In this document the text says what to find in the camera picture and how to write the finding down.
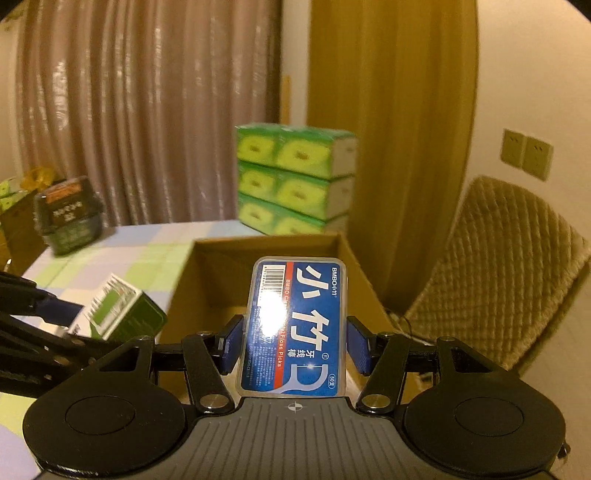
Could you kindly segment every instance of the black circular pad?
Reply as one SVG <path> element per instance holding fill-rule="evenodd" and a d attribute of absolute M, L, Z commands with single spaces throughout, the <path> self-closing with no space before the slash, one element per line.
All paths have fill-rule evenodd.
<path fill-rule="evenodd" d="M 455 374 L 416 396 L 403 429 L 426 459 L 461 476 L 549 468 L 565 435 L 560 410 L 506 371 Z"/>
<path fill-rule="evenodd" d="M 519 407 L 499 398 L 469 398 L 456 407 L 455 416 L 466 430 L 485 437 L 509 435 L 523 423 Z"/>
<path fill-rule="evenodd" d="M 83 398 L 66 412 L 66 422 L 86 435 L 106 435 L 124 429 L 135 417 L 135 408 L 119 397 Z"/>
<path fill-rule="evenodd" d="M 127 372 L 72 377 L 39 398 L 23 421 L 43 469 L 67 476 L 118 476 L 169 452 L 185 429 L 181 403 Z"/>

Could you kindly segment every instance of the white wall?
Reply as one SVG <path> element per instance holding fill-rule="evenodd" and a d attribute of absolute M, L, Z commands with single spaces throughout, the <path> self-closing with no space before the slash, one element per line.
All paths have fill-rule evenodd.
<path fill-rule="evenodd" d="M 0 24 L 0 181 L 22 175 L 15 111 L 17 35 L 22 17 Z"/>
<path fill-rule="evenodd" d="M 566 0 L 479 0 L 479 81 L 467 186 L 487 174 L 544 198 L 591 239 L 591 22 Z M 547 182 L 501 162 L 503 129 L 554 145 Z M 591 281 L 525 380 L 567 419 L 558 472 L 591 478 Z"/>
<path fill-rule="evenodd" d="M 283 0 L 281 74 L 291 79 L 291 125 L 308 118 L 311 0 Z"/>

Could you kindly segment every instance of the table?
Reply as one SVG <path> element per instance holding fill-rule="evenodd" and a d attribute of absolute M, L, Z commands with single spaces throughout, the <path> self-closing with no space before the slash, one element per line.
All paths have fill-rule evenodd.
<path fill-rule="evenodd" d="M 194 240 L 252 236 L 237 220 L 134 225 L 111 229 L 88 247 L 61 258 L 49 249 L 23 275 L 63 300 L 86 304 L 114 273 L 144 290 L 165 312 Z M 36 317 L 27 323 L 47 331 Z M 34 399 L 0 393 L 0 478 L 30 480 L 39 474 L 22 438 L 22 419 Z"/>

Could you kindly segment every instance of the wall socket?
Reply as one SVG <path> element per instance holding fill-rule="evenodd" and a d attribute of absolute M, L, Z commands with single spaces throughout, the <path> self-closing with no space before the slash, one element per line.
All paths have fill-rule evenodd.
<path fill-rule="evenodd" d="M 505 129 L 501 160 L 546 181 L 550 173 L 554 147 L 534 137 Z"/>
<path fill-rule="evenodd" d="M 552 145 L 537 138 L 527 137 L 522 168 L 534 177 L 546 181 L 550 173 L 553 152 Z"/>
<path fill-rule="evenodd" d="M 525 150 L 526 136 L 513 130 L 505 130 L 503 134 L 503 146 L 501 160 L 514 167 L 521 168 Z"/>

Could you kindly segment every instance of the blue label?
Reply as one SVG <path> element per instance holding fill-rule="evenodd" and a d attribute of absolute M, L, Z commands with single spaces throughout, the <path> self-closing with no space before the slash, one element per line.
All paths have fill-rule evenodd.
<path fill-rule="evenodd" d="M 337 263 L 263 261 L 256 271 L 241 386 L 331 397 L 339 389 Z"/>

